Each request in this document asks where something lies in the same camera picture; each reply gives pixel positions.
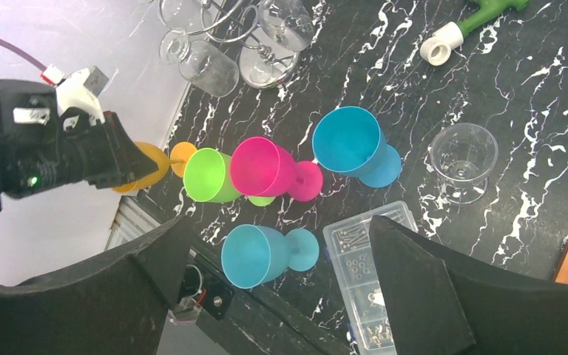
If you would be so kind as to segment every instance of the green tool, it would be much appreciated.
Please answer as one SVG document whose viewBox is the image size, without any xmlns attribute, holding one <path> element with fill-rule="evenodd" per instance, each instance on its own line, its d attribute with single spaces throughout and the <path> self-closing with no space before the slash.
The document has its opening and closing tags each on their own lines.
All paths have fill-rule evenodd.
<svg viewBox="0 0 568 355">
<path fill-rule="evenodd" d="M 449 58 L 452 50 L 463 44 L 474 29 L 500 16 L 508 7 L 523 10 L 530 0 L 469 0 L 480 6 L 480 10 L 464 21 L 450 22 L 441 27 L 432 37 L 425 40 L 419 53 L 432 65 L 441 65 Z"/>
</svg>

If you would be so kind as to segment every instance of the marble surface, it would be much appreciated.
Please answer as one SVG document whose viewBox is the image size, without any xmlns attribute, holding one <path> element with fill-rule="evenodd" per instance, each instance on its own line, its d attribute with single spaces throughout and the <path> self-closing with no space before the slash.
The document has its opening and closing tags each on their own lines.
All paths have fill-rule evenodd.
<svg viewBox="0 0 568 355">
<path fill-rule="evenodd" d="M 169 144 L 190 141 L 231 154 L 246 138 L 264 135 L 297 160 L 312 160 L 311 135 L 320 118 L 356 105 L 377 116 L 402 156 L 397 182 L 371 189 L 323 170 L 325 184 L 316 200 L 299 203 L 285 196 L 257 208 L 244 198 L 194 203 L 182 181 L 169 175 L 146 197 L 171 214 L 192 216 L 199 243 L 216 255 L 226 234 L 241 223 L 284 232 L 304 227 L 325 245 L 324 226 L 403 200 L 419 233 L 431 240 L 509 271 L 551 278 L 568 240 L 568 1 L 532 1 L 520 13 L 504 12 L 466 38 L 441 67 L 423 61 L 419 46 L 443 24 L 473 13 L 474 4 L 305 4 L 317 34 L 302 54 L 299 75 L 270 91 L 241 83 L 221 99 L 191 89 Z M 434 136 L 457 122 L 487 127 L 499 144 L 486 195 L 467 206 L 440 197 L 428 156 Z M 325 256 L 309 272 L 287 271 L 261 287 L 337 339 L 351 340 Z"/>
</svg>

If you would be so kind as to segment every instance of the cup rim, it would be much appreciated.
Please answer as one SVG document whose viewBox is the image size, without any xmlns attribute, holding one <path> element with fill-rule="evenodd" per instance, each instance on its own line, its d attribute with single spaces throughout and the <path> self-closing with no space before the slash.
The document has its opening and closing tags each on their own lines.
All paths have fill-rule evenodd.
<svg viewBox="0 0 568 355">
<path fill-rule="evenodd" d="M 119 194 L 128 194 L 128 193 L 132 192 L 132 190 L 136 187 L 137 184 L 138 184 L 138 180 L 134 180 L 131 183 L 124 183 L 123 185 L 114 186 L 114 187 L 112 187 L 112 190 L 114 192 L 119 193 Z"/>
<path fill-rule="evenodd" d="M 192 185 L 191 183 L 189 183 L 189 182 L 191 182 L 191 179 L 190 178 L 186 179 L 188 176 L 190 176 L 189 174 L 186 174 L 186 173 L 189 171 L 190 166 L 193 166 L 193 165 L 196 164 L 196 163 L 194 163 L 195 161 L 197 161 L 195 159 L 195 156 L 197 154 L 199 154 L 199 152 L 215 152 L 215 153 L 217 153 L 217 159 L 218 159 L 217 163 L 220 163 L 221 165 L 223 165 L 223 175 L 222 175 L 222 178 L 220 179 L 220 182 L 218 183 L 218 187 L 216 188 L 217 191 L 215 191 L 213 194 L 211 194 L 212 196 L 210 196 L 207 199 L 195 199 L 195 198 L 193 198 L 191 196 L 190 192 L 189 192 L 189 190 L 192 189 L 192 188 L 188 187 L 189 185 Z M 187 195 L 191 199 L 193 199 L 195 202 L 208 202 L 208 201 L 212 200 L 213 198 L 215 198 L 219 194 L 219 192 L 221 192 L 221 189 L 223 188 L 223 184 L 225 184 L 225 174 L 226 174 L 226 172 L 225 172 L 225 161 L 223 160 L 223 156 L 221 155 L 221 152 L 219 152 L 218 150 L 213 149 L 213 148 L 199 149 L 190 157 L 190 159 L 188 160 L 188 163 L 186 163 L 186 167 L 184 168 L 184 177 L 183 177 L 184 189 L 186 189 Z"/>
<path fill-rule="evenodd" d="M 323 124 L 325 122 L 326 118 L 328 118 L 333 113 L 340 111 L 341 109 L 357 109 L 357 110 L 360 110 L 360 111 L 364 111 L 365 113 L 367 113 L 368 117 L 373 118 L 373 121 L 376 123 L 376 127 L 377 127 L 378 133 L 379 133 L 378 143 L 376 145 L 376 148 L 373 150 L 373 154 L 371 154 L 371 156 L 369 158 L 367 158 L 367 160 L 365 160 L 364 163 L 361 163 L 357 167 L 355 167 L 353 169 L 349 169 L 349 170 L 333 170 L 331 168 L 328 168 L 323 163 L 321 163 L 321 160 L 319 159 L 319 155 L 317 154 L 317 151 L 314 148 L 315 147 L 314 139 L 317 136 L 317 131 L 319 130 L 319 127 L 321 127 L 321 124 Z M 346 175 L 348 173 L 355 172 L 356 170 L 360 169 L 361 166 L 364 166 L 366 163 L 368 163 L 371 160 L 371 158 L 378 152 L 378 149 L 380 149 L 380 147 L 382 146 L 382 138 L 384 138 L 384 142 L 386 143 L 386 137 L 384 136 L 384 132 L 382 131 L 382 128 L 380 126 L 380 122 L 378 122 L 378 118 L 373 113 L 371 113 L 369 110 L 364 109 L 360 106 L 343 106 L 343 107 L 339 107 L 338 109 L 333 109 L 327 115 L 323 116 L 323 118 L 321 118 L 321 121 L 319 121 L 319 124 L 317 124 L 317 127 L 314 129 L 314 132 L 312 133 L 312 152 L 314 154 L 314 157 L 319 161 L 319 164 L 321 164 L 321 166 L 323 166 L 324 168 L 326 168 L 327 170 L 329 170 L 331 172 L 336 172 L 336 173 L 339 173 L 339 174 Z"/>
<path fill-rule="evenodd" d="M 493 163 L 484 172 L 482 172 L 480 175 L 472 177 L 471 179 L 466 179 L 466 180 L 457 180 L 453 177 L 451 178 L 451 177 L 447 176 L 446 174 L 444 174 L 443 171 L 440 169 L 439 162 L 437 161 L 437 159 L 434 158 L 434 155 L 432 154 L 432 151 L 434 150 L 434 145 L 436 143 L 438 143 L 438 140 L 440 139 L 439 135 L 441 134 L 441 132 L 445 131 L 446 129 L 455 129 L 456 127 L 460 127 L 460 126 L 471 126 L 471 127 L 475 127 L 477 129 L 480 129 L 481 131 L 484 131 L 484 133 L 486 133 L 487 135 L 489 135 L 489 137 L 491 137 L 491 139 L 493 140 L 493 146 L 496 149 L 495 158 L 493 159 Z M 493 135 L 493 133 L 491 133 L 491 131 L 489 131 L 485 127 L 480 126 L 478 124 L 472 124 L 471 122 L 460 122 L 460 123 L 453 124 L 451 126 L 445 127 L 444 129 L 441 130 L 441 132 L 439 132 L 436 135 L 436 137 L 434 137 L 434 139 L 432 140 L 432 143 L 430 144 L 430 163 L 432 164 L 432 169 L 434 169 L 436 174 L 438 174 L 444 180 L 459 181 L 460 183 L 473 183 L 473 182 L 476 182 L 476 181 L 480 182 L 480 181 L 484 180 L 485 178 L 487 178 L 491 174 L 491 172 L 493 171 L 493 168 L 496 167 L 496 163 L 498 161 L 498 154 L 499 154 L 498 141 L 496 140 L 496 137 Z"/>
<path fill-rule="evenodd" d="M 256 231 L 258 231 L 260 233 L 260 236 L 262 237 L 262 239 L 264 241 L 266 241 L 266 244 L 269 248 L 269 251 L 271 250 L 271 244 L 269 244 L 268 242 L 268 238 L 266 237 L 264 231 L 262 231 L 262 229 L 258 228 L 258 226 L 255 226 L 253 224 L 241 224 L 239 226 L 234 227 L 234 229 L 232 229 L 226 237 L 226 241 L 223 243 L 223 247 L 221 248 L 221 266 L 223 267 L 223 273 L 226 275 L 227 279 L 229 280 L 230 283 L 234 284 L 234 286 L 241 288 L 241 289 L 249 289 L 249 288 L 254 288 L 256 286 L 261 285 L 264 282 L 264 279 L 266 278 L 268 271 L 271 269 L 271 252 L 268 253 L 268 264 L 266 267 L 266 270 L 264 271 L 263 275 L 260 277 L 260 280 L 258 280 L 255 284 L 251 285 L 251 286 L 241 286 L 241 285 L 237 285 L 234 281 L 232 281 L 227 272 L 226 272 L 226 267 L 225 267 L 225 263 L 223 263 L 223 258 L 225 257 L 225 253 L 226 253 L 226 242 L 227 240 L 229 240 L 229 237 L 232 233 L 234 233 L 234 231 L 236 231 L 237 229 L 244 229 L 244 228 L 250 228 L 250 229 L 254 229 Z"/>
<path fill-rule="evenodd" d="M 273 180 L 271 181 L 271 183 L 262 191 L 260 192 L 253 192 L 253 191 L 240 191 L 238 190 L 241 194 L 243 195 L 247 195 L 247 196 L 256 196 L 256 197 L 274 197 L 274 196 L 264 196 L 264 192 L 268 191 L 269 189 L 271 189 L 271 187 L 273 187 L 273 185 L 275 184 L 275 182 L 277 181 L 278 177 L 280 176 L 282 169 L 280 168 L 280 164 L 282 163 L 282 155 L 280 154 L 280 150 L 278 149 L 278 146 L 275 142 L 273 142 L 272 140 L 268 139 L 267 137 L 260 137 L 260 136 L 255 136 L 255 137 L 250 137 L 245 139 L 241 144 L 239 144 L 236 149 L 234 150 L 234 153 L 232 153 L 231 155 L 231 160 L 230 160 L 230 166 L 234 165 L 234 158 L 238 159 L 238 155 L 236 154 L 236 152 L 238 152 L 238 149 L 243 146 L 243 144 L 247 143 L 248 141 L 252 141 L 252 140 L 256 140 L 256 141 L 266 141 L 269 144 L 269 147 L 271 149 L 275 150 L 275 155 L 277 157 L 277 172 L 275 173 L 275 176 L 273 177 Z M 237 184 L 234 182 L 234 176 L 233 174 L 230 174 L 230 178 L 231 178 L 231 183 L 234 185 L 234 187 L 236 187 L 236 189 L 238 189 Z"/>
</svg>

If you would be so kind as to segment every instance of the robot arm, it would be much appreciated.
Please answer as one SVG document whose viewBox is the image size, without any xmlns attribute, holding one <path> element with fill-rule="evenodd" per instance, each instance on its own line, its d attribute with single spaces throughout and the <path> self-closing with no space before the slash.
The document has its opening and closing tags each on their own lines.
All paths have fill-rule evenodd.
<svg viewBox="0 0 568 355">
<path fill-rule="evenodd" d="M 0 194 L 22 198 L 83 180 L 103 189 L 157 170 L 116 113 L 101 111 L 94 73 L 76 72 L 57 89 L 0 80 Z"/>
</svg>

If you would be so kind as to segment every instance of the green led light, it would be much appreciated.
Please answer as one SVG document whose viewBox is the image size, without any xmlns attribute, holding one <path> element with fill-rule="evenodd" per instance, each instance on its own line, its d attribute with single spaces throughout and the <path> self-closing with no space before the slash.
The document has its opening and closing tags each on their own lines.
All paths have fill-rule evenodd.
<svg viewBox="0 0 568 355">
<path fill-rule="evenodd" d="M 38 182 L 38 178 L 36 176 L 30 177 L 27 180 L 27 185 L 29 185 L 30 187 L 34 187 L 34 185 L 36 185 L 37 182 Z"/>
</svg>

